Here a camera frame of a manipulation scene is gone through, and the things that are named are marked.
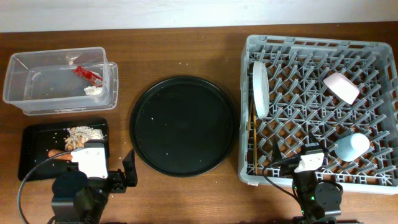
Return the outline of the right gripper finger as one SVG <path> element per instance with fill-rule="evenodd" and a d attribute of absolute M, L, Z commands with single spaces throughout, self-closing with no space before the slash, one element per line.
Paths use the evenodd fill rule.
<path fill-rule="evenodd" d="M 309 132 L 308 137 L 312 143 L 317 143 L 323 152 L 328 152 L 328 149 L 313 135 L 312 132 Z"/>
<path fill-rule="evenodd" d="M 282 160 L 282 156 L 280 154 L 280 149 L 276 138 L 272 140 L 272 166 L 276 166 L 276 164 Z"/>

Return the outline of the wooden chopstick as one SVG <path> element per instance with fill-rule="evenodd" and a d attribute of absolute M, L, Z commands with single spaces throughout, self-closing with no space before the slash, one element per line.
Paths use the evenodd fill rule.
<path fill-rule="evenodd" d="M 254 154 L 254 175 L 257 175 L 257 129 L 256 129 L 256 112 L 253 111 L 253 154 Z"/>
<path fill-rule="evenodd" d="M 253 100 L 249 100 L 249 114 L 248 114 L 248 128 L 251 127 L 251 116 L 252 116 L 252 107 L 253 107 Z"/>

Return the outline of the light blue cup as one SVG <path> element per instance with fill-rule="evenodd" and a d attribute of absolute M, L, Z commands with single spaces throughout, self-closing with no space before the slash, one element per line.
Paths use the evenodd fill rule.
<path fill-rule="evenodd" d="M 336 142 L 335 154 L 345 162 L 352 162 L 370 147 L 370 140 L 361 133 L 351 134 Z"/>

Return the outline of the rice and nut shell scraps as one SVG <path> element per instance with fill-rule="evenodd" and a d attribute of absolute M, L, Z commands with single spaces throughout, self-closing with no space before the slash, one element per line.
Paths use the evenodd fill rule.
<path fill-rule="evenodd" d="M 67 128 L 66 131 L 67 137 L 64 139 L 66 151 L 72 151 L 76 148 L 83 147 L 85 143 L 90 140 L 104 139 L 102 130 L 89 126 Z"/>

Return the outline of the grey round plate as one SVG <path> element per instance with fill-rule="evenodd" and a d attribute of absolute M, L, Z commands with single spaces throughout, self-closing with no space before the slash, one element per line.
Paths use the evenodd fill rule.
<path fill-rule="evenodd" d="M 252 71 L 253 97 L 256 113 L 260 119 L 265 119 L 269 113 L 269 79 L 264 63 L 255 61 Z"/>

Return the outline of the white tissue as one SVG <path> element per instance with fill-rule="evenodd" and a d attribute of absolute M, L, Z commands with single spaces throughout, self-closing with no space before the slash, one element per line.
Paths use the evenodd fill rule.
<path fill-rule="evenodd" d="M 88 86 L 84 88 L 86 95 L 99 95 L 102 92 L 102 87 Z"/>

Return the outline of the red snack wrapper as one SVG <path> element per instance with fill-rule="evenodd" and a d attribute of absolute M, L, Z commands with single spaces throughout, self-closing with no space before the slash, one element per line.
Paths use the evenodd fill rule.
<path fill-rule="evenodd" d="M 72 72 L 79 77 L 88 80 L 93 86 L 102 87 L 103 85 L 103 78 L 100 76 L 99 73 L 86 70 L 81 66 L 77 66 L 77 68 L 72 70 Z"/>

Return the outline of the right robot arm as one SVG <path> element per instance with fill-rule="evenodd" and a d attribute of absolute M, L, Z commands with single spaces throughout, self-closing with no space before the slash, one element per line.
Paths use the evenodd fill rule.
<path fill-rule="evenodd" d="M 283 158 L 276 140 L 272 143 L 270 167 L 278 167 L 281 176 L 292 177 L 290 194 L 300 205 L 302 216 L 293 217 L 294 223 L 336 223 L 341 215 L 343 187 L 329 180 L 318 180 L 319 170 L 328 155 L 325 146 L 310 133 L 310 142 L 291 157 Z"/>

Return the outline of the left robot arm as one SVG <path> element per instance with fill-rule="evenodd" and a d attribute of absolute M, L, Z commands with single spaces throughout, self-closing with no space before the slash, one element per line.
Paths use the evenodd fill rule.
<path fill-rule="evenodd" d="M 137 185 L 134 151 L 122 160 L 124 169 L 109 171 L 103 140 L 88 141 L 71 153 L 76 170 L 56 178 L 52 185 L 55 223 L 99 223 L 111 194 L 123 194 Z"/>

